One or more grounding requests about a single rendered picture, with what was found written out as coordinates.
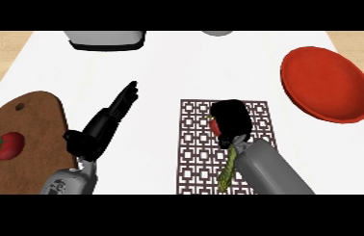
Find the grey round object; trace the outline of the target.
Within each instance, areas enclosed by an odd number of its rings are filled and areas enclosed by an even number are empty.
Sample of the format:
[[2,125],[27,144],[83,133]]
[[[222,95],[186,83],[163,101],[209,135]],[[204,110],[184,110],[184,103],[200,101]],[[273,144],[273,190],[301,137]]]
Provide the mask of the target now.
[[201,31],[207,36],[222,37],[232,33],[232,31]]

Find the red bowl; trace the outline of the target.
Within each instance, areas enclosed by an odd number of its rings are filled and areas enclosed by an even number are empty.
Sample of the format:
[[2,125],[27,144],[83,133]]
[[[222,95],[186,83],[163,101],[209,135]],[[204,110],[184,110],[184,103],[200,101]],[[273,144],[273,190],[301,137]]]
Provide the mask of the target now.
[[293,49],[279,81],[293,104],[313,118],[334,123],[364,119],[364,72],[338,53],[315,46]]

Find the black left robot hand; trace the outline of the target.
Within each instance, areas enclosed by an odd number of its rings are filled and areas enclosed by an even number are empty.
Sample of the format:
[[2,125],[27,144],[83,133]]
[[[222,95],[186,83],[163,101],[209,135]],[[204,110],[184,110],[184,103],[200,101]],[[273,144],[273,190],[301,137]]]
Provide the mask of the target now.
[[66,151],[77,158],[94,162],[110,143],[119,122],[126,116],[138,99],[136,82],[132,81],[119,92],[107,108],[101,108],[91,118],[82,131],[67,130],[61,137],[66,141]]

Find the brown wooden cutting board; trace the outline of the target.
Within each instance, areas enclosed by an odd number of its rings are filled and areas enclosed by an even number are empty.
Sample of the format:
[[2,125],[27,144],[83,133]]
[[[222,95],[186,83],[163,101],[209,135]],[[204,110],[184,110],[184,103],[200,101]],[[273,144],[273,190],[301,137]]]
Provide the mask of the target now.
[[49,175],[76,167],[64,150],[67,129],[60,100],[48,92],[29,92],[0,108],[0,136],[23,136],[23,149],[11,160],[0,161],[0,195],[39,194]]

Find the red tomato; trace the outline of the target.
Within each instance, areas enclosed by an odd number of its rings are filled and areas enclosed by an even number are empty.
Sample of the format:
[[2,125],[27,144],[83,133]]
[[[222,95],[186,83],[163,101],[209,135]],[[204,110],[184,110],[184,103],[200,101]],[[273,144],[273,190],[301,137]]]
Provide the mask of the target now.
[[23,149],[23,135],[8,132],[0,136],[0,160],[7,161],[20,155]]

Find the brown patterned placemat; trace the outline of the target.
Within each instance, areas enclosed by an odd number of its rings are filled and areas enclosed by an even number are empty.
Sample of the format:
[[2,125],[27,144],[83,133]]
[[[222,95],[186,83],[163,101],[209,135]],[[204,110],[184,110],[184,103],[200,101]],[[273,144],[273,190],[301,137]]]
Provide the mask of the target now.
[[[254,191],[234,173],[225,193],[219,193],[217,177],[226,160],[217,137],[210,132],[207,115],[217,100],[181,99],[176,195],[253,195]],[[253,123],[248,144],[263,139],[276,149],[268,104],[242,101]]]

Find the green asparagus stalk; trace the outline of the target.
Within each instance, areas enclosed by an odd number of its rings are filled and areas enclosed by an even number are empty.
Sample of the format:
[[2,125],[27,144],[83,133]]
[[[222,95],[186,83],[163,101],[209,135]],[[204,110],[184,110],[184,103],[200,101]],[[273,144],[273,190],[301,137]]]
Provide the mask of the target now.
[[234,146],[231,146],[226,151],[226,161],[217,179],[217,191],[220,193],[223,193],[226,188],[229,187],[231,177],[234,172],[234,159],[235,159],[235,149]]

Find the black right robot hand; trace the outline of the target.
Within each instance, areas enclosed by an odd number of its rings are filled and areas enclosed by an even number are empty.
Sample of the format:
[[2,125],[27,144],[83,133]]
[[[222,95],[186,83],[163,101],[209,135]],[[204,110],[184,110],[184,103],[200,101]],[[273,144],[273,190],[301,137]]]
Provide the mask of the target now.
[[235,136],[244,136],[247,142],[251,133],[251,120],[244,103],[237,99],[217,101],[210,107],[210,116],[216,120],[219,128],[219,147],[228,149]]

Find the red bell pepper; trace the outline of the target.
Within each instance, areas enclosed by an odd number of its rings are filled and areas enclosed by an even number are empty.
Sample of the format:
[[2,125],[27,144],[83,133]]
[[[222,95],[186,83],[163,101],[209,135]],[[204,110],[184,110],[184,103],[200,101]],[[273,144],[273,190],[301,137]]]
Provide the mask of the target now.
[[212,116],[206,116],[206,119],[207,119],[207,122],[209,122],[210,131],[212,131],[214,137],[217,137],[220,135],[220,131],[219,131],[216,119]]

